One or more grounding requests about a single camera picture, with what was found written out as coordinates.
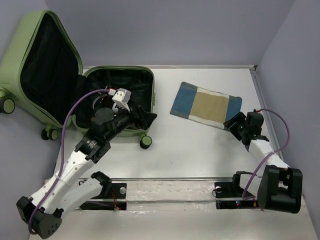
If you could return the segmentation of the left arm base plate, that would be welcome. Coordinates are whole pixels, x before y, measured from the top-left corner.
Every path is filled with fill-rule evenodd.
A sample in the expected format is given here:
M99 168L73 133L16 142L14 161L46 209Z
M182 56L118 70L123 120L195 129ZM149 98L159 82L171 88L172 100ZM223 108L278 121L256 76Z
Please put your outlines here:
M113 182L110 190L101 193L83 203L81 210L91 211L125 211L127 209L127 183Z

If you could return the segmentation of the green hard-shell suitcase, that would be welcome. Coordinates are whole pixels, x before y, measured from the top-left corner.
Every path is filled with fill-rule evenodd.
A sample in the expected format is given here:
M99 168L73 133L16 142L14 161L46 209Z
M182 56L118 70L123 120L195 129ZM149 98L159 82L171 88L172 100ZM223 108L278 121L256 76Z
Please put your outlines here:
M144 66L96 66L85 70L58 16L51 10L26 13L0 63L0 111L16 106L45 125L43 140L56 140L58 129L73 124L85 133L99 107L114 102L98 89L126 89L130 102L152 112L155 77Z

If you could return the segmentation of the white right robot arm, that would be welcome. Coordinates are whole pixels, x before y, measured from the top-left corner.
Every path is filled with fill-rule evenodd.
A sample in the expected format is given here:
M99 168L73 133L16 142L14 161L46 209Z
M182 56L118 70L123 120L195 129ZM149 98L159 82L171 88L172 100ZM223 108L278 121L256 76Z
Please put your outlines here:
M230 183L230 190L244 201L256 200L262 210L297 214L301 209L303 173L300 169L290 167L278 155L290 142L290 129L284 121L286 142L282 147L273 149L269 139L262 135L262 112L263 109L255 109L247 114L239 112L223 124L259 161L248 179L242 177L242 171L238 172L239 178Z

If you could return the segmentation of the blue tan cloth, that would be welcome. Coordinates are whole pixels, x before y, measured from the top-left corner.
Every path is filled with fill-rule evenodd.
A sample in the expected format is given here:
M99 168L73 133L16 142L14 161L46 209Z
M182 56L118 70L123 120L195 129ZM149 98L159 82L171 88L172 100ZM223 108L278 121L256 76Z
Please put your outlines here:
M241 111L242 98L182 82L170 114L224 130L224 123Z

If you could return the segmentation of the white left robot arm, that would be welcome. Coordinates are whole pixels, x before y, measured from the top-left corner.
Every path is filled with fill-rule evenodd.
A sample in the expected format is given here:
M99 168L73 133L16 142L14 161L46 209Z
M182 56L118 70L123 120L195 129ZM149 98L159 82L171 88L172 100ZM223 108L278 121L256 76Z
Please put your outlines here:
M118 113L107 107L98 109L70 157L61 160L59 171L31 196L22 196L17 201L21 219L35 235L45 240L58 230L63 217L89 198L108 196L112 181L100 171L93 173L83 185L72 187L110 150L112 139L131 125L148 130L156 118L156 113L144 111L141 106Z

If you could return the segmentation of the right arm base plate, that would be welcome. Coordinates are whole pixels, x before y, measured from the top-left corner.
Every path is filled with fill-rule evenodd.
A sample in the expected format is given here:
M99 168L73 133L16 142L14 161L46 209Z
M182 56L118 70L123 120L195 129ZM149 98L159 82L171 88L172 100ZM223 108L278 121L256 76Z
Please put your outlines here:
M250 193L242 198L243 189L235 186L230 181L218 181L214 183L211 195L215 198L217 210L259 209L258 201Z

